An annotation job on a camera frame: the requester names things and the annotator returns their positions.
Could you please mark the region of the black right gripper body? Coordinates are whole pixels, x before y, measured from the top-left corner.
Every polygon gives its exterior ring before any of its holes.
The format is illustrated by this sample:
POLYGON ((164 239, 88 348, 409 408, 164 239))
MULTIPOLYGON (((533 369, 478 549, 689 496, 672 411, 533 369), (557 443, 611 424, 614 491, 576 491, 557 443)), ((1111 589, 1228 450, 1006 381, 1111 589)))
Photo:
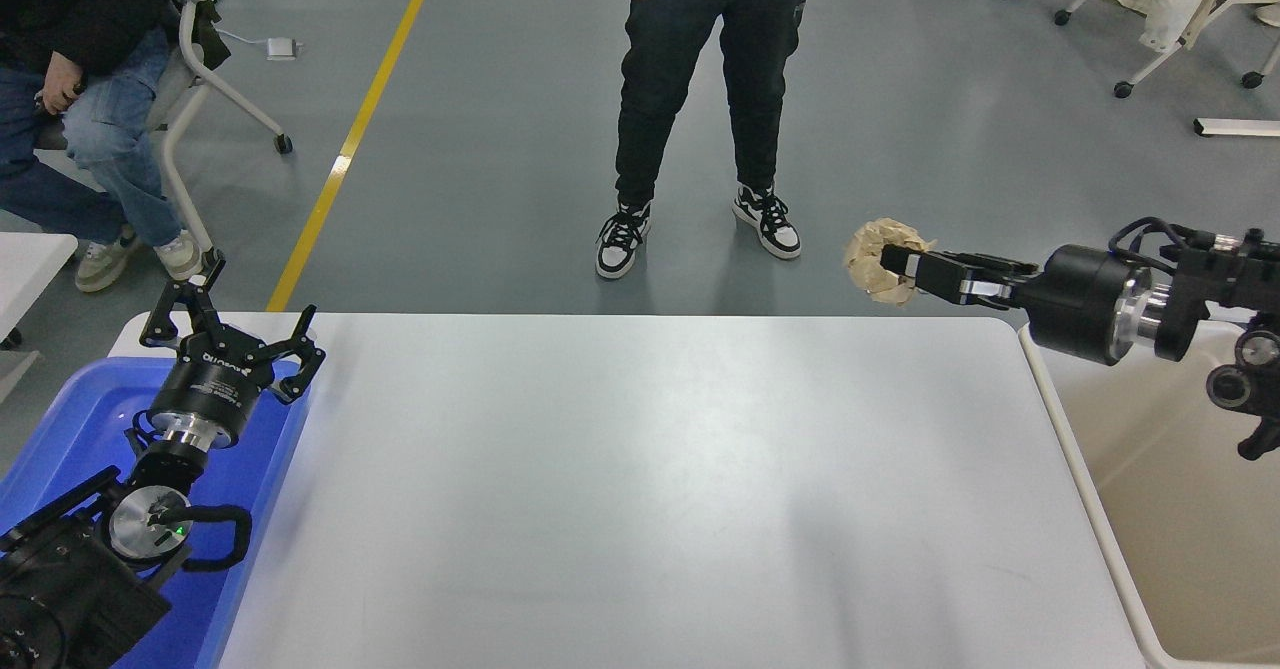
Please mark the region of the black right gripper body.
POLYGON ((1061 246, 1021 287, 1036 344, 1100 365, 1116 365, 1132 342, 1120 315, 1137 290, 1137 269, 1102 249, 1061 246))

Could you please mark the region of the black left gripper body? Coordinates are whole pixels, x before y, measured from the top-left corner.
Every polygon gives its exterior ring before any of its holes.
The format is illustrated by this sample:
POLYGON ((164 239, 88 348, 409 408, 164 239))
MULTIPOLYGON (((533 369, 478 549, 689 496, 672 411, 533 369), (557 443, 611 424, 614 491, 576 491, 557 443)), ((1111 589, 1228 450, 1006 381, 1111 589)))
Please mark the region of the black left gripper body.
POLYGON ((251 365, 227 342, 223 354, 207 335, 183 338, 178 359, 154 400, 154 427, 195 417, 220 429, 244 429, 262 391, 274 382, 271 365, 251 365))

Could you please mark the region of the seated person's hand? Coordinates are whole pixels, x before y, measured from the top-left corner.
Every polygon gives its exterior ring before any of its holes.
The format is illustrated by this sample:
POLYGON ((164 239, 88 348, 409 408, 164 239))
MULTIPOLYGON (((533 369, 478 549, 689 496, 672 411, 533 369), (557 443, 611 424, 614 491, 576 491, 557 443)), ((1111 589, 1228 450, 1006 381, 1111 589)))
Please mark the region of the seated person's hand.
POLYGON ((84 69, 60 51, 54 51, 47 63, 42 90, 38 93, 44 113, 59 116, 84 92, 84 69))

